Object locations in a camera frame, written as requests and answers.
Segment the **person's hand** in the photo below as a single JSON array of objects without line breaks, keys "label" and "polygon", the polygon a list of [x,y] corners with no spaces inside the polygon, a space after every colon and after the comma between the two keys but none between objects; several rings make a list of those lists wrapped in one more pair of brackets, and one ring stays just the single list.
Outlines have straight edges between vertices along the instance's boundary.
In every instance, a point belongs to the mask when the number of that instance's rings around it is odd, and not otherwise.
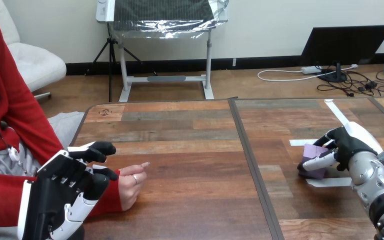
[{"label": "person's hand", "polygon": [[150,162],[130,165],[120,169],[118,178],[119,199],[122,211],[129,210],[137,201],[138,195],[147,180]]}]

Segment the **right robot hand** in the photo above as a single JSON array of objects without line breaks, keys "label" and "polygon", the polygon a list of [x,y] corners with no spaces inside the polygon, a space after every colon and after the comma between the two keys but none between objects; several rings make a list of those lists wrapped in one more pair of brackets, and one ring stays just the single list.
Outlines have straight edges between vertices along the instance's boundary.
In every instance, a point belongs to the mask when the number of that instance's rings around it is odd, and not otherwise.
[{"label": "right robot hand", "polygon": [[369,152],[378,156],[383,151],[371,133],[354,121],[329,130],[312,145],[325,146],[327,151],[299,163],[297,169],[300,172],[315,171],[336,163],[347,167],[349,160],[360,152]]}]

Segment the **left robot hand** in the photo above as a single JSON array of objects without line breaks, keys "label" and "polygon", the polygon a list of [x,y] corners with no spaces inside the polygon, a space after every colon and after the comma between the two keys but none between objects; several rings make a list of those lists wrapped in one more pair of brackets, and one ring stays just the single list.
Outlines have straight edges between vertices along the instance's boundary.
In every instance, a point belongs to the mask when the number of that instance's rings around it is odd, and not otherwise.
[{"label": "left robot hand", "polygon": [[108,141],[58,151],[25,180],[18,215],[20,240],[82,240],[84,220],[110,185],[115,172],[102,164],[116,153]]}]

